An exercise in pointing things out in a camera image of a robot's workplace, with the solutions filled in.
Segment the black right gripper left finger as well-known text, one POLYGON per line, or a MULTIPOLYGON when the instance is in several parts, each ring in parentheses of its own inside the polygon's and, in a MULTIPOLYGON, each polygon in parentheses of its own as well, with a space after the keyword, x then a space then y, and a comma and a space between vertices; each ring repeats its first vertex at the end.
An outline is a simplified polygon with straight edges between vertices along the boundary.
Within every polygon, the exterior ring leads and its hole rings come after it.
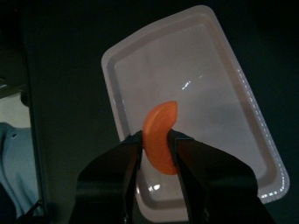
POLYGON ((68 224, 133 224, 141 144, 141 132, 137 131, 84 168, 77 178, 68 224))

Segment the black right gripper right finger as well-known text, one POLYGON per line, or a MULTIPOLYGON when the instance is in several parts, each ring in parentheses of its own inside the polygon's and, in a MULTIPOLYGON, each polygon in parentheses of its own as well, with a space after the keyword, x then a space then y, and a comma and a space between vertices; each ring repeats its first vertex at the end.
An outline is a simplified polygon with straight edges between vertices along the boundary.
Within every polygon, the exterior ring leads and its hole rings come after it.
POLYGON ((168 133, 190 224, 275 224, 252 169, 179 131, 168 133))

